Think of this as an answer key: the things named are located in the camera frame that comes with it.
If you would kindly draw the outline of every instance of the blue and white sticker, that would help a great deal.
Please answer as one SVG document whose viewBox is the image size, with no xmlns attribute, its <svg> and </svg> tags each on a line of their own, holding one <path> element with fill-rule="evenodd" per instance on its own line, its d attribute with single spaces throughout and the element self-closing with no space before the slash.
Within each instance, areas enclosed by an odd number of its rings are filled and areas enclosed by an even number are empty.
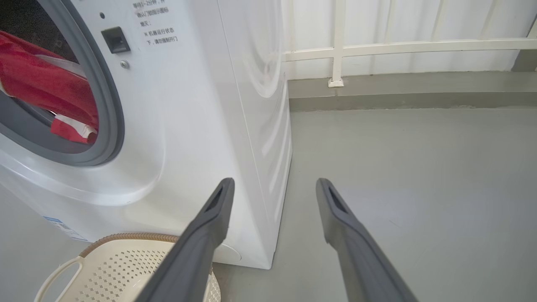
<svg viewBox="0 0 537 302">
<path fill-rule="evenodd" d="M 50 218 L 50 217 L 46 217 L 46 216 L 43 216 L 43 217 L 45 217 L 46 220 L 52 222 L 53 225 L 57 226 L 60 230 L 62 230 L 64 233 L 66 233 L 67 236 L 69 236 L 69 237 L 71 237 L 73 239 L 76 239 L 76 240 L 87 241 L 86 238 L 80 236 L 77 232 L 73 231 L 72 228 L 68 227 L 60 219 Z"/>
</svg>

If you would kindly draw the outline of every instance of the label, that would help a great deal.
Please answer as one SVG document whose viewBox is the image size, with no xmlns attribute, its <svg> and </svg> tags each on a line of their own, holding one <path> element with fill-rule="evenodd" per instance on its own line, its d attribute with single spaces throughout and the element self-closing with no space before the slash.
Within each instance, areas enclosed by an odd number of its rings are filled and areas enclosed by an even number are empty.
<svg viewBox="0 0 537 302">
<path fill-rule="evenodd" d="M 50 217 L 45 217 L 45 219 L 52 222 L 53 225 L 57 226 L 60 230 L 66 233 L 67 236 L 76 240 L 87 241 L 84 237 L 80 236 L 77 232 L 73 231 L 70 227 L 68 227 L 66 224 L 61 222 L 60 219 L 50 218 Z"/>
<path fill-rule="evenodd" d="M 130 14 L 134 20 L 134 34 L 139 43 L 149 49 L 178 45 L 172 0 L 144 0 L 131 2 Z"/>
</svg>

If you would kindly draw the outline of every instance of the screw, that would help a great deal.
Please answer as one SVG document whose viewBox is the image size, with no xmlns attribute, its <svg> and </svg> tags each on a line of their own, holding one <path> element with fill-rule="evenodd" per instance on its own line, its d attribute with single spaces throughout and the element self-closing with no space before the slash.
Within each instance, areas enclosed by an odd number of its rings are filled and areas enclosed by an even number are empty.
<svg viewBox="0 0 537 302">
<path fill-rule="evenodd" d="M 125 61 L 125 60 L 121 60 L 119 62 L 119 65 L 121 65 L 121 67 L 125 68 L 125 69 L 129 69 L 129 62 Z"/>
</svg>

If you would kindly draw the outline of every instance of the washing machine door opening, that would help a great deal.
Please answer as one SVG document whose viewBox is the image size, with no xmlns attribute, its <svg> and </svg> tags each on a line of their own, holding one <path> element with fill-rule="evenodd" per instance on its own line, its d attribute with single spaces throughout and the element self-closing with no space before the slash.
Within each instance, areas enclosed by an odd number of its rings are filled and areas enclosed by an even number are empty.
<svg viewBox="0 0 537 302">
<path fill-rule="evenodd" d="M 123 143 L 121 103 L 101 50 L 73 4 L 20 0 L 3 10 L 0 133 L 70 166 L 112 160 Z"/>
</svg>

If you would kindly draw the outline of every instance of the concrete ledge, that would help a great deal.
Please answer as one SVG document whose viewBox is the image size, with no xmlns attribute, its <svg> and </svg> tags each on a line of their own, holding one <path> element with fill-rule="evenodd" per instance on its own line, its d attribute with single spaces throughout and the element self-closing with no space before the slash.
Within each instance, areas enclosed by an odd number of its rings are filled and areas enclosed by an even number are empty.
<svg viewBox="0 0 537 302">
<path fill-rule="evenodd" d="M 328 88 L 328 80 L 289 81 L 291 111 L 537 106 L 535 72 L 353 76 L 340 88 Z"/>
</svg>

